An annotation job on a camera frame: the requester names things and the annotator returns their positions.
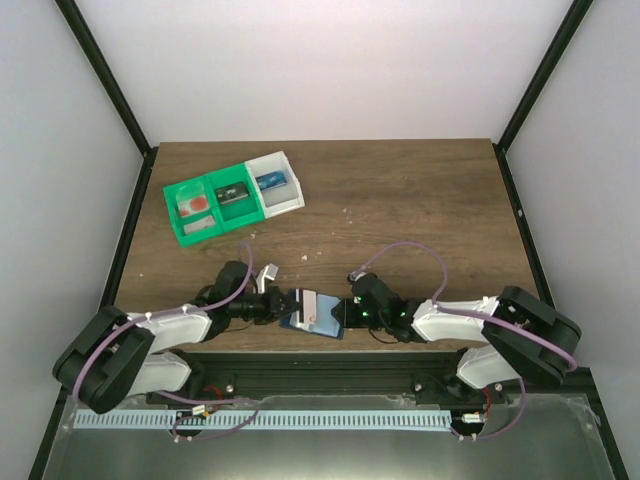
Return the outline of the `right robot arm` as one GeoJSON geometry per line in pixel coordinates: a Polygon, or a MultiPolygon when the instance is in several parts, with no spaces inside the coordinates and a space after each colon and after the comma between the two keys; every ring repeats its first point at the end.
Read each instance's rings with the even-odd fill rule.
{"type": "Polygon", "coordinates": [[[517,379],[558,387],[578,368],[580,327],[516,286],[463,302],[403,299],[383,288],[340,299],[330,313],[342,327],[384,330],[400,343],[481,343],[461,353],[455,368],[457,379],[475,390],[517,379]]]}

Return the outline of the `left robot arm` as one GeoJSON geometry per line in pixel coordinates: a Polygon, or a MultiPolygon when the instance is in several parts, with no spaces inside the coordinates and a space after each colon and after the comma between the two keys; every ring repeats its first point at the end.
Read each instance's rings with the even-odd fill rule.
{"type": "Polygon", "coordinates": [[[229,261],[213,284],[186,304],[165,311],[126,313],[110,305],[98,310],[54,363],[53,377],[97,414],[126,398],[156,391],[193,398],[201,382],[196,362],[179,352],[225,332],[232,320],[265,325],[297,313],[300,302],[275,286],[274,265],[259,274],[229,261]]]}

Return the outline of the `white pink patterned card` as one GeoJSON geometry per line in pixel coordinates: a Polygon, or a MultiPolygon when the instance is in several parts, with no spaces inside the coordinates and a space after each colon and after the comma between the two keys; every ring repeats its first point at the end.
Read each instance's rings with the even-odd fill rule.
{"type": "Polygon", "coordinates": [[[307,289],[296,289],[295,300],[298,310],[292,315],[293,324],[297,328],[308,329],[317,318],[317,293],[307,289]]]}

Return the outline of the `blue card holder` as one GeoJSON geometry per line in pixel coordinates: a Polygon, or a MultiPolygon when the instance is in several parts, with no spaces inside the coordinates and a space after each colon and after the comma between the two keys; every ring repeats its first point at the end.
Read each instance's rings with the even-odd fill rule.
{"type": "MultiPolygon", "coordinates": [[[[287,294],[295,297],[295,290],[291,289],[287,294]]],[[[284,329],[319,335],[327,338],[341,340],[344,336],[344,328],[339,328],[331,318],[331,309],[340,301],[339,297],[317,293],[317,318],[316,322],[308,329],[297,328],[293,321],[290,323],[279,323],[284,329]]]]}

